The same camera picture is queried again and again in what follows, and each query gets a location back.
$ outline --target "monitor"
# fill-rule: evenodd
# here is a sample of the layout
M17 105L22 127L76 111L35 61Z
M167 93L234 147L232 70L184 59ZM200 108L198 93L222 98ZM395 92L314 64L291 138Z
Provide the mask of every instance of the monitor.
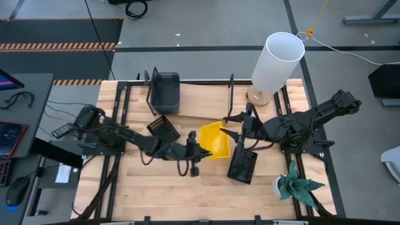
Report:
M13 78L10 74L0 69L0 91L8 89L23 88L24 84L21 81Z

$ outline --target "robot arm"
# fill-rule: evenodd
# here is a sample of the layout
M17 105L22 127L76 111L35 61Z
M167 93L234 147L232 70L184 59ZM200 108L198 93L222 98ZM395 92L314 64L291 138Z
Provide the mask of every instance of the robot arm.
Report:
M248 103L246 112L237 116L225 117L225 120L243 122L242 133L245 138L281 143L282 146L305 145L313 135L313 131L335 118L359 111L361 101L356 100L350 92L338 91L330 100L306 111L274 117L262 123L256 108ZM223 129L235 140L236 132Z
M144 136L120 125L95 106L85 106L76 118L74 127L78 131L95 134L99 137L99 142L111 150L123 146L127 141L137 145L140 151L155 159L192 161L192 176L198 175L195 164L211 155L196 142L194 131L189 133L185 146L176 142L166 142L158 137Z

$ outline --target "floor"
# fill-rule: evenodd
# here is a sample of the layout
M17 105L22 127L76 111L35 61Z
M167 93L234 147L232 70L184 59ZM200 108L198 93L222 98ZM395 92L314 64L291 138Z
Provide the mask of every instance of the floor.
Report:
M124 5L112 6L101 0L87 0L94 18L124 17ZM288 19L287 0L153 0L140 20L124 20L119 48L112 70L116 79L135 79L137 73L157 66L159 71L176 71L181 79L250 78L259 56L251 46L262 46L268 35L278 32L305 31L319 17L323 0L289 0L294 21ZM314 37L331 46L398 46L399 24L345 26L341 19L348 15L371 14L386 0L331 1ZM83 0L3 0L0 18L87 18ZM134 4L139 11L141 5ZM400 13L400 2L388 13ZM306 46L317 46L306 41ZM194 51L176 47L235 46L220 51ZM175 47L170 51L164 47ZM373 61L400 61L400 51L354 52ZM307 51L305 61L292 74L306 81L309 100L314 94L321 103L338 89L350 91L363 102L352 116L336 118L325 125L334 169L344 210L349 218L400 221L400 190L380 163L380 155L400 145L398 124L400 109L383 108L371 91L368 75L377 66L356 57L331 51ZM50 100L95 104L99 86L54 86ZM77 114L79 107L54 105L57 109ZM53 116L73 119L47 110ZM43 117L41 127L52 131L64 122ZM50 140L44 132L37 134ZM47 216L27 217L24 224L66 221L71 215L74 190L48 190L42 194L39 208Z

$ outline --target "potted plant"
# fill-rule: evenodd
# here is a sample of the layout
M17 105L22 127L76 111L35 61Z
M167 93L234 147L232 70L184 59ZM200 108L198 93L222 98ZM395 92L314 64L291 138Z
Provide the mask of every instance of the potted plant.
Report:
M296 198L302 203L312 206L315 209L313 198L309 194L310 191L318 189L325 184L321 184L310 179L299 179L298 172L296 171L296 164L291 161L289 166L289 174L287 176L279 176L272 181L272 192L280 198L285 200L291 197Z

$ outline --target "white lamp shade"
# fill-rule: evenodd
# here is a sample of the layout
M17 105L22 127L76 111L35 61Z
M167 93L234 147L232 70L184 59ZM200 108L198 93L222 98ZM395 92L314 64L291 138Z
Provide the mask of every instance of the white lamp shade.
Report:
M270 35L251 76L253 85L259 91L274 94L283 87L305 52L303 42L293 34Z

